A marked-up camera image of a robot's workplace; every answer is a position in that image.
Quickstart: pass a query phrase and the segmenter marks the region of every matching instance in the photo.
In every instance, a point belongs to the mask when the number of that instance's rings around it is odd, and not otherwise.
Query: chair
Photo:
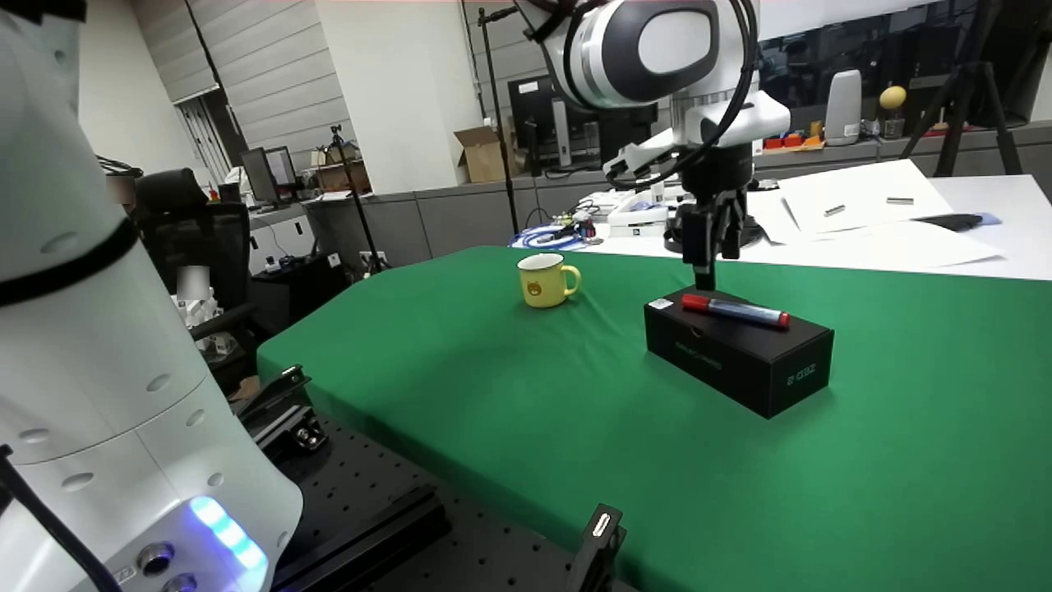
[[[225,317],[191,328],[193,338],[232,335],[232,347],[204,355],[227,395],[257,370],[257,342],[266,338],[251,306],[251,215],[244,205],[206,205],[193,171],[160,171],[135,184],[140,244],[167,293],[185,290],[188,266],[206,266]]]

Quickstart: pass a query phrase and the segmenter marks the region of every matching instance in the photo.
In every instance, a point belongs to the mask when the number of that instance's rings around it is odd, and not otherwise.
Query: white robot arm
[[[0,478],[26,482],[0,582],[266,590],[304,493],[227,407],[30,26],[0,11]]]
[[[559,89],[586,108],[670,97],[670,127],[606,165],[616,184],[645,188],[710,147],[788,127],[788,108],[757,89],[754,0],[515,0]]]

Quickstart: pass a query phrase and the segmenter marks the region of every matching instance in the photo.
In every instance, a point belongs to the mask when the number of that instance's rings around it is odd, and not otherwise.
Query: marker
[[[788,313],[781,310],[763,310],[763,306],[750,306],[750,304],[725,304],[725,300],[710,300],[699,293],[687,293],[685,310],[691,313],[703,313],[703,317],[724,317],[724,320],[737,320],[737,322],[750,322],[750,325],[767,325],[767,328],[788,328]]]
[[[799,226],[799,219],[796,219],[796,215],[792,215],[792,206],[788,206],[788,199],[781,199],[781,206],[786,206],[786,215],[788,215],[792,226]]]

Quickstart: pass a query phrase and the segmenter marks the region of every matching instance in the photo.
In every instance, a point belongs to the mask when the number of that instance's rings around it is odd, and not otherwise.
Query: light
[[[210,495],[193,495],[191,514],[225,543],[244,570],[266,564],[264,548],[244,533],[241,524]]]
[[[236,563],[244,570],[257,570],[260,563],[266,563],[264,548],[257,543],[251,543],[247,548],[236,551]]]
[[[191,509],[204,525],[218,525],[227,516],[227,509],[210,495],[193,495]]]
[[[251,538],[232,518],[227,518],[225,531],[213,531],[213,533],[218,533],[218,538],[219,538],[227,548],[232,548],[232,547],[241,547],[244,538]]]

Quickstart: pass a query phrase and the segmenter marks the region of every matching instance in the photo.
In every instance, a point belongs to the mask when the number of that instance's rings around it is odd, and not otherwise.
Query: green tablecloth
[[[518,255],[382,272],[264,370],[565,547],[616,503],[640,590],[1052,584],[1052,284],[721,266],[837,333],[832,384],[763,420],[647,355],[685,264],[579,252],[583,296],[533,313]]]

